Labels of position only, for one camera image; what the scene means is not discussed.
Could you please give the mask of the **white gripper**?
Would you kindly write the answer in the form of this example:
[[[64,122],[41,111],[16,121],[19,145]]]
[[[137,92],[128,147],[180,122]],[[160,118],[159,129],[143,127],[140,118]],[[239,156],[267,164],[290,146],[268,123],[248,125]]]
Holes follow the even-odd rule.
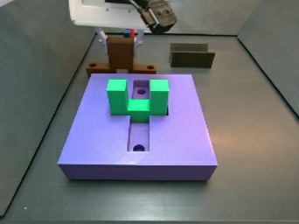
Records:
[[[93,26],[99,42],[108,55],[108,35],[103,28],[135,29],[135,56],[148,28],[136,8],[125,3],[108,3],[105,0],[69,0],[69,18],[75,25]]]

